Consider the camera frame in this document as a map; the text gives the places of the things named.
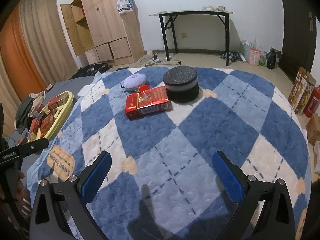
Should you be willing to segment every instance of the metal screw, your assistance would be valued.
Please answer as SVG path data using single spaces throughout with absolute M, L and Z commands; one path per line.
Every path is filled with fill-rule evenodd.
M 285 184 L 285 182 L 284 182 L 283 179 L 278 179 L 278 183 L 281 184 L 281 185 L 284 185 L 284 184 Z
M 41 186 L 44 186 L 44 185 L 47 184 L 47 182 L 48 182 L 48 181 L 47 181 L 46 179 L 43 179 L 43 180 L 40 181 L 40 185 L 41 185 Z
M 253 175 L 248 175 L 248 180 L 255 181 L 257 178 Z
M 69 177 L 69 181 L 71 181 L 71 182 L 75 181 L 76 179 L 77 179 L 77 176 L 76 176 L 76 175 L 71 175 L 71 176 Z

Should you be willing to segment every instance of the beige curtain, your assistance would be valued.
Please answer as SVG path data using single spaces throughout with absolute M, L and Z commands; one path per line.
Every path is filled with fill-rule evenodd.
M 56 0 L 21 0 L 20 21 L 30 55 L 46 84 L 77 72 L 64 37 Z
M 20 100 L 14 91 L 0 57 L 0 103 L 4 113 L 3 135 L 11 136 L 14 132 L 14 121 Z

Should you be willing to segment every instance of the black round container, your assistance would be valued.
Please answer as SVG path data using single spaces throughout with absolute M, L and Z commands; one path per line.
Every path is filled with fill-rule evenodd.
M 198 75 L 195 68 L 177 66 L 163 75 L 168 98 L 177 103 L 187 103 L 199 94 Z

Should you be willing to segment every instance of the blue plaid blanket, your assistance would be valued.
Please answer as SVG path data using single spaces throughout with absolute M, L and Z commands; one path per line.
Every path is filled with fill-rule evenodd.
M 311 170 L 301 126 L 285 96 L 252 73 L 196 68 L 201 92 L 195 101 L 172 103 L 172 111 L 129 121 L 123 80 L 141 73 L 150 87 L 161 86 L 168 69 L 103 74 L 29 169 L 32 202 L 39 181 L 60 180 L 47 164 L 54 146 L 73 156 L 73 174 L 108 151 L 111 170 L 87 208 L 110 240 L 215 239 L 237 208 L 212 168 L 212 154 L 222 150 L 247 175 L 286 181 L 301 235 Z M 261 205 L 248 232 L 260 210 Z M 67 218 L 80 239 L 72 218 Z

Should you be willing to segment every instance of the red fire extinguisher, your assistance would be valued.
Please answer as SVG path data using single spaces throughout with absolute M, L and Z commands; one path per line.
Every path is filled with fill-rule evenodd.
M 312 114 L 317 110 L 320 103 L 320 90 L 317 87 L 314 87 L 310 99 L 306 104 L 303 112 L 306 117 L 310 118 Z

